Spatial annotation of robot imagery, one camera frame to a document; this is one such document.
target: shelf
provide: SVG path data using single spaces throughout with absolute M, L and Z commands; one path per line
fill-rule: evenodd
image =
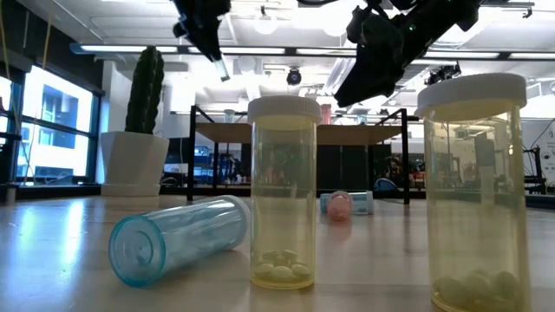
M 198 123 L 197 132 L 218 143 L 251 144 L 251 125 Z M 401 134 L 400 126 L 338 126 L 317 128 L 318 145 L 371 146 Z

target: blue plastic bottle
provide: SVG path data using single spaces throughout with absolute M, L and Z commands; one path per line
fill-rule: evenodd
M 127 285 L 147 286 L 165 274 L 243 242 L 248 206 L 220 196 L 122 219 L 112 230 L 108 255 Z
M 332 194 L 320 195 L 320 211 L 327 213 L 328 203 Z M 349 193 L 353 198 L 353 214 L 374 214 L 374 199 L 372 192 L 355 192 Z

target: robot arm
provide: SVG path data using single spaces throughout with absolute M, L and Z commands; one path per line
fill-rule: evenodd
M 336 0 L 298 0 L 322 5 Z M 356 7 L 347 26 L 348 39 L 356 43 L 356 63 L 337 90 L 339 107 L 347 107 L 377 95 L 390 96 L 404 69 L 455 24 L 467 31 L 478 21 L 478 8 L 486 0 L 389 0 L 407 15 L 389 18 L 382 0 L 366 0 Z M 219 50 L 219 16 L 229 12 L 231 0 L 173 0 L 180 13 L 173 27 L 219 68 L 222 81 L 229 79 Z

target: cactus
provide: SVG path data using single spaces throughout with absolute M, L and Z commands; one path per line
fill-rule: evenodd
M 154 46 L 149 46 L 140 54 L 133 74 L 125 131 L 153 133 L 163 80 L 162 54 Z

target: white planter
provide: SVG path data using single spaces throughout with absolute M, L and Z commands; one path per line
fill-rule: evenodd
M 158 196 L 168 145 L 152 134 L 101 133 L 102 196 Z

